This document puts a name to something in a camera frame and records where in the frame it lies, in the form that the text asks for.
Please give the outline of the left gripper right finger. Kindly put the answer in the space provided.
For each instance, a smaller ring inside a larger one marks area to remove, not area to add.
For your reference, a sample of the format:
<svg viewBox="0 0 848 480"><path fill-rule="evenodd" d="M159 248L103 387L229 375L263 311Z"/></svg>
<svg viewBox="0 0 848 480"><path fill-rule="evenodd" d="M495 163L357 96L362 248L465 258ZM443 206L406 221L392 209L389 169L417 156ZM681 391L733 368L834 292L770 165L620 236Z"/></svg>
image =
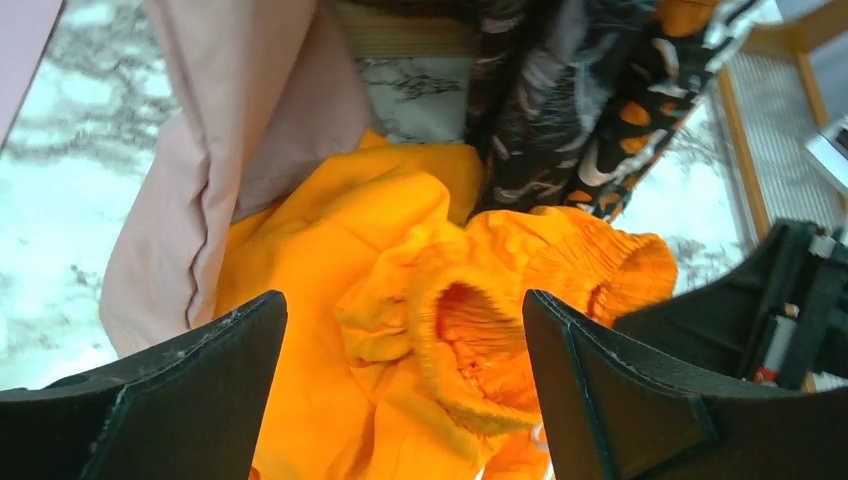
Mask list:
<svg viewBox="0 0 848 480"><path fill-rule="evenodd" d="M843 479L847 392L691 365L529 291L525 335L559 479Z"/></svg>

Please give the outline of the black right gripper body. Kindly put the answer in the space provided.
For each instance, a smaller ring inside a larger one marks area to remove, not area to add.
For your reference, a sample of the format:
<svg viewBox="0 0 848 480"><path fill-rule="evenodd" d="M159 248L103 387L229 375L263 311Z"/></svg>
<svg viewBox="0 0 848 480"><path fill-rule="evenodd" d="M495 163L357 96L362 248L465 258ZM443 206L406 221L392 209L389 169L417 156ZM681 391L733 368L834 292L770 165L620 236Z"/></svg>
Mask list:
<svg viewBox="0 0 848 480"><path fill-rule="evenodd" d="M808 374L847 378L847 246L809 221L778 221L735 269L754 310L739 378L799 390Z"/></svg>

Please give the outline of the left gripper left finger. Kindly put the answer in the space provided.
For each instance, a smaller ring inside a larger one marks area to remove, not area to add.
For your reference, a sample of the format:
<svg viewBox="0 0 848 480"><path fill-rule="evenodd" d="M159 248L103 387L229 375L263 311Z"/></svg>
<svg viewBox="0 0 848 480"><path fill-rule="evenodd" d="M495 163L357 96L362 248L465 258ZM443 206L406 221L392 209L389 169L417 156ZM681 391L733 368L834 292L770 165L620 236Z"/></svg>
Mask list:
<svg viewBox="0 0 848 480"><path fill-rule="evenodd" d="M2 477L247 478L286 321L269 291L107 365L3 391Z"/></svg>

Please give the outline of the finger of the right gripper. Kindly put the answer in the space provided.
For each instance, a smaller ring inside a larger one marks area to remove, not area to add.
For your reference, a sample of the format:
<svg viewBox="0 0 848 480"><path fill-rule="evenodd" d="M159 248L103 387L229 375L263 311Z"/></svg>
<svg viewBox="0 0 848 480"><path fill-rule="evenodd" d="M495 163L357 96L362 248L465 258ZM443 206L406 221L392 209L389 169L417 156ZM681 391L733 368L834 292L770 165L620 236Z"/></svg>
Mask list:
<svg viewBox="0 0 848 480"><path fill-rule="evenodd" d="M789 299L794 268L795 223L778 221L726 275L627 314L613 329L700 368L751 380Z"/></svg>

